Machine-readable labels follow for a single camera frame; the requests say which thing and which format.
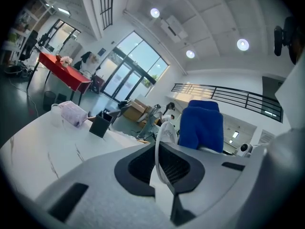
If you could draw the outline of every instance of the tree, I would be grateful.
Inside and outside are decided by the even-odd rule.
[[[151,77],[152,77],[154,80],[157,80],[158,75],[153,74]],[[143,79],[143,84],[144,84],[144,86],[146,86],[147,88],[149,88],[149,87],[151,86],[151,82],[150,82],[149,80],[147,80],[146,78]]]

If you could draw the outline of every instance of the air conditioner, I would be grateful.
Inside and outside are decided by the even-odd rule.
[[[187,33],[184,31],[183,26],[173,15],[167,20],[161,20],[161,28],[174,42],[180,42],[181,39],[187,37]]]

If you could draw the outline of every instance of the white ceiling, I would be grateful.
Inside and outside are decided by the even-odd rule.
[[[54,7],[57,16],[77,29],[86,31],[93,36],[92,27],[82,0],[51,0],[50,3],[52,2],[56,2]],[[69,11],[70,15],[58,11],[57,8]]]
[[[160,18],[173,15],[188,37],[174,43],[161,29],[161,19],[150,16],[154,7],[159,9]],[[128,0],[126,9],[145,24],[184,67],[207,57],[271,55],[274,28],[283,26],[290,15],[279,0]],[[240,38],[248,40],[248,51],[237,48]],[[196,54],[192,60],[185,56],[189,49]]]
[[[174,103],[181,113],[188,105],[188,103],[179,100],[174,100]],[[244,143],[250,143],[256,126],[226,114],[222,115],[224,117],[224,141],[235,148],[240,148]],[[235,131],[239,132],[237,138],[233,138]]]

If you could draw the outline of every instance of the recessed ceiling light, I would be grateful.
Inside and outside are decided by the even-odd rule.
[[[188,50],[186,52],[186,56],[189,57],[190,59],[192,59],[193,57],[195,57],[195,53],[191,50]]]
[[[59,10],[60,12],[63,12],[63,13],[66,13],[66,14],[69,14],[69,15],[70,15],[69,11],[63,10],[63,9],[61,9],[61,8],[58,8],[58,10]]]
[[[154,18],[158,18],[160,16],[159,10],[157,10],[156,8],[153,8],[151,10],[151,16],[153,16]]]
[[[234,132],[233,137],[236,138],[238,136],[239,132]]]
[[[249,49],[249,43],[246,39],[239,39],[237,41],[237,47],[241,51],[247,51]]]

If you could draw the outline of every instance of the person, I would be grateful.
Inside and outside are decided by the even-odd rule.
[[[175,104],[170,102],[166,106],[160,106],[159,104],[155,105],[147,114],[144,114],[140,117],[137,122],[141,122],[147,116],[147,122],[143,127],[142,131],[137,135],[137,139],[143,139],[147,132],[155,125],[155,121],[159,118],[160,121],[163,123],[162,116],[170,109],[175,109]]]
[[[163,115],[162,116],[162,120],[163,120],[163,122],[165,122],[165,121],[170,121],[170,120],[173,120],[173,119],[175,119],[175,116],[174,115],[169,115],[169,114],[166,114],[166,115]]]

